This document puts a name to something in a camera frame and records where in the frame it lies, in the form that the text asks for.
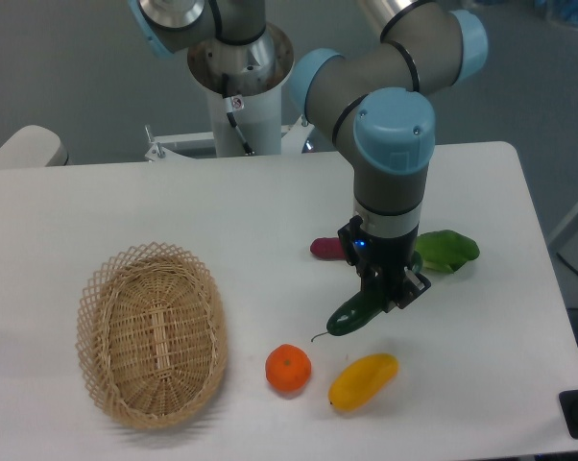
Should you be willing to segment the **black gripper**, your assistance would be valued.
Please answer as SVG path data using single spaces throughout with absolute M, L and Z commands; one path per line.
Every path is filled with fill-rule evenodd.
M 400 236 L 375 236 L 365 230 L 359 215 L 338 230 L 345 259 L 360 278 L 360 294 L 367 299 L 383 299 L 385 293 L 386 313 L 404 309 L 431 287 L 426 276 L 405 268 L 411 264 L 417 232 L 418 227 L 414 227 Z

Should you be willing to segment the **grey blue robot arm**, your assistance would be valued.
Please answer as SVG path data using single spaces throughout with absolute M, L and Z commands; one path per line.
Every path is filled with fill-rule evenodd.
M 378 311 L 403 308 L 428 289 L 412 266 L 435 114 L 428 95 L 478 72 L 488 56 L 482 23 L 433 1 L 365 1 L 378 45 L 349 60 L 330 49 L 296 59 L 261 1 L 132 1 L 155 53 L 187 54 L 205 91 L 220 157 L 277 155 L 280 95 L 290 92 L 353 170 L 354 212 L 339 230 L 360 292 Z

